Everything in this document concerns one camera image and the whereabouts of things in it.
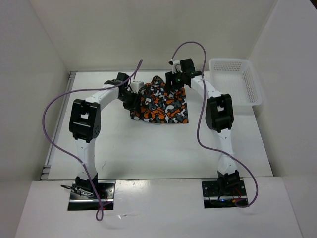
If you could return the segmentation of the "orange camouflage shorts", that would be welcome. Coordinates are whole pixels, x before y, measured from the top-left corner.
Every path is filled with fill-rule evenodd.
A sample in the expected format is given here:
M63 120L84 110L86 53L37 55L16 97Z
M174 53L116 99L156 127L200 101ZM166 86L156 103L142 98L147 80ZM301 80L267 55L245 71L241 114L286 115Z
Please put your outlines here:
M139 90L139 95L140 107L130 112L132 120L156 124L189 122L185 88L168 92L166 83L156 75Z

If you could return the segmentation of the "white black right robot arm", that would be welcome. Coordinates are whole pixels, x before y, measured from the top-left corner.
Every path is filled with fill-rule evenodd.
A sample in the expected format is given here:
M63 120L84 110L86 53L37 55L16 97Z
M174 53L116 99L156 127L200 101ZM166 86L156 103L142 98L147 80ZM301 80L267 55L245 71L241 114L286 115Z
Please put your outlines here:
M205 122L218 139L219 149L213 151L221 153L217 168L217 189L223 195L230 194L239 183L239 173L235 161L232 159L233 147L231 129L234 122L232 98L215 89L210 82L204 79L201 71L196 71L192 59L168 62L172 70L165 74L167 89L169 91L181 89L185 85L194 89L203 98L202 116Z

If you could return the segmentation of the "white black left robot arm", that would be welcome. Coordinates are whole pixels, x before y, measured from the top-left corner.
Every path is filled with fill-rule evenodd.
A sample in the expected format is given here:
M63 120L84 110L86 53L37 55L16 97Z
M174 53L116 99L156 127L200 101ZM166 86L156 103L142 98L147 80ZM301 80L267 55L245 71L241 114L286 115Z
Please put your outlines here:
M87 198L93 198L99 192L95 142L101 131L101 111L117 99L127 110L139 109L139 91L143 86L144 82L131 80L130 76L119 72L116 79L106 81L92 96L73 101L69 131L75 139L77 157L83 166L76 176L75 188Z

